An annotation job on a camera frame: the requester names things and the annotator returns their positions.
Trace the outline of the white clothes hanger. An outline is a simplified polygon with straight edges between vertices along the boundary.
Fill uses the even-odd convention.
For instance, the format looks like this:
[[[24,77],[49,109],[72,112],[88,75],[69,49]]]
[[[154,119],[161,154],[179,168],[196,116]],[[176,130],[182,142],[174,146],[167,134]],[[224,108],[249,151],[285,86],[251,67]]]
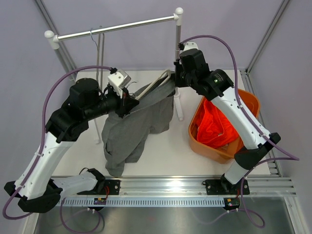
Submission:
[[[156,78],[153,82],[151,82],[139,95],[135,95],[134,97],[136,100],[140,100],[146,94],[149,94],[155,88],[165,84],[171,77],[172,71],[165,70],[158,78]]]

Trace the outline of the grey shorts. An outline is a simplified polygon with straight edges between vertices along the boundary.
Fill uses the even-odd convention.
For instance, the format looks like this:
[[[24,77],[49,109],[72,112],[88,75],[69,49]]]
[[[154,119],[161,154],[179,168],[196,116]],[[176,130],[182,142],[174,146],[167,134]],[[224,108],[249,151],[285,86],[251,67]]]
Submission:
[[[152,91],[147,91],[130,114],[120,118],[111,112],[101,133],[105,168],[109,175],[120,177],[126,163],[140,159],[150,134],[169,130],[174,114],[175,84],[170,78]]]

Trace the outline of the orange shorts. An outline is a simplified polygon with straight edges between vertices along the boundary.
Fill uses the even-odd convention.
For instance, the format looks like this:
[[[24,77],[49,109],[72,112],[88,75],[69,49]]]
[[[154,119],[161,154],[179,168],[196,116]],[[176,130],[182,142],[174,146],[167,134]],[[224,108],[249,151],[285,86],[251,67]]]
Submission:
[[[239,137],[230,121],[211,101],[204,99],[202,108],[196,121],[198,142],[217,149]]]

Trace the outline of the grey clothes hanger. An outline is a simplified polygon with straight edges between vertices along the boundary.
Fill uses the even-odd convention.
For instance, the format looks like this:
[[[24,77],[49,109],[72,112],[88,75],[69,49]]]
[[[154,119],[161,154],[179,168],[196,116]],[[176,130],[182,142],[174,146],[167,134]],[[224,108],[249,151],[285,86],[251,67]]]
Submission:
[[[105,45],[105,34],[98,34],[97,41],[93,38],[93,28],[90,30],[91,40],[94,42],[97,48],[97,66],[103,66],[104,64],[104,45]],[[96,69],[96,81],[99,83],[100,89],[102,89],[103,71],[99,68]]]

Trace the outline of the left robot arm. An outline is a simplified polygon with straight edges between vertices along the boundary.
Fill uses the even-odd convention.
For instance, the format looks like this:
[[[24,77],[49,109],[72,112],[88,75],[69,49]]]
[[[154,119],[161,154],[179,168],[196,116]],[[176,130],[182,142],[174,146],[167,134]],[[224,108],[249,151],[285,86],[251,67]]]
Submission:
[[[95,79],[83,78],[70,87],[69,97],[44,121],[45,140],[22,176],[7,182],[5,191],[19,198],[18,206],[27,213],[46,213],[64,198],[76,195],[98,195],[104,191],[105,176],[92,168],[65,179],[52,179],[52,173],[65,153],[89,128],[89,121],[115,112],[124,117],[139,101],[122,89],[119,96],[111,85],[104,95]]]

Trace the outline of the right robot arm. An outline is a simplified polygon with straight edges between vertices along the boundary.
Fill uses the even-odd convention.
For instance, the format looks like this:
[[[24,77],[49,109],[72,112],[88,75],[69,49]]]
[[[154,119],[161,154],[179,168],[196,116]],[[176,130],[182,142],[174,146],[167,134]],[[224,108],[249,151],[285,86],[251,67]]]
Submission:
[[[234,155],[234,162],[219,180],[221,189],[233,193],[243,176],[281,140],[270,133],[247,108],[229,76],[220,69],[210,71],[201,50],[183,50],[175,62],[175,82],[178,87],[191,87],[211,101],[233,125],[244,146]]]

